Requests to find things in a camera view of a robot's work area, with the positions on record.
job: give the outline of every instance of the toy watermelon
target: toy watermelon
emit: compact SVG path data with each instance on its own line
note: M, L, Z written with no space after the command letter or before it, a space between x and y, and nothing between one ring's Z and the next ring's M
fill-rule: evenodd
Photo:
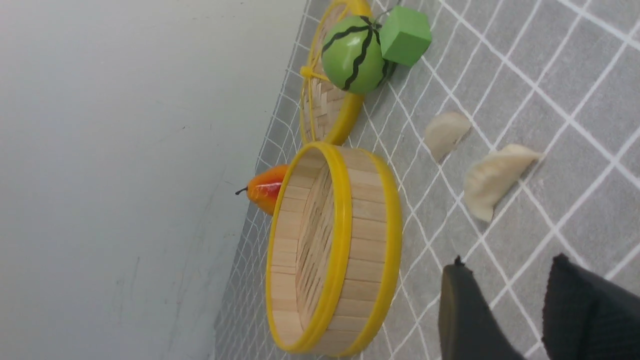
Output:
M324 38L322 63L326 76L340 89L366 94L377 88L394 63L382 58L382 25L366 16L338 22Z

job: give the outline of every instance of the toy mango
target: toy mango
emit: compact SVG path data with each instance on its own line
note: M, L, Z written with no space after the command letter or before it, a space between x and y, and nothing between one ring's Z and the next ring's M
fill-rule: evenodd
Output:
M273 215L276 208L276 200L282 186L282 180L287 173L288 165L278 165L256 175L246 188L240 189L236 195L246 192L246 196L255 203L258 208L269 215Z

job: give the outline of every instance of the white wall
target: white wall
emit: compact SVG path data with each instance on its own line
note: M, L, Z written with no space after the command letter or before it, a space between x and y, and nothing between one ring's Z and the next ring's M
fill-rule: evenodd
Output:
M0 0L0 359L205 359L300 0Z

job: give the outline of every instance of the bamboo steamer basket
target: bamboo steamer basket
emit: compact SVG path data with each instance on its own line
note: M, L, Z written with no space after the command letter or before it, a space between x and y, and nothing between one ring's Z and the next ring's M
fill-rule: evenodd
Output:
M316 29L300 93L300 134L303 143L324 141L342 145L358 120L363 95L345 92L331 83L322 65L324 38L340 20L350 15L372 16L366 0L333 0Z
M379 157L306 144L284 177L271 224L266 304L291 353L350 356L378 333L402 247L396 182Z

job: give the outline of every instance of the watermelon stripe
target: watermelon stripe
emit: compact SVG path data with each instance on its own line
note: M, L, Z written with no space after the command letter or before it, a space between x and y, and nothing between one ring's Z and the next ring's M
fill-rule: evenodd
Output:
M333 45L334 41L340 40L353 33L359 33L361 31L368 30L369 28L370 28L369 26L350 26L347 30L343 31L342 33L334 34L331 40L329 40L328 43L322 46L322 52L325 52L331 45Z
M367 32L367 37L362 42L362 51L360 52L360 55L358 55L358 57L356 57L355 60L353 60L353 72L351 73L351 76L347 79L347 81L344 82L344 88L342 88L344 91L348 91L349 87L351 87L351 84L358 77L359 67L360 65L362 65L362 63L364 62L364 59L367 57L367 48L371 44L372 38L373 38L373 30L369 29L369 31Z
M376 88L380 86L380 84L382 84L382 82L387 78L387 71L389 70L389 61L387 59L384 59L384 60L385 60L385 64L382 65L382 78L376 85Z

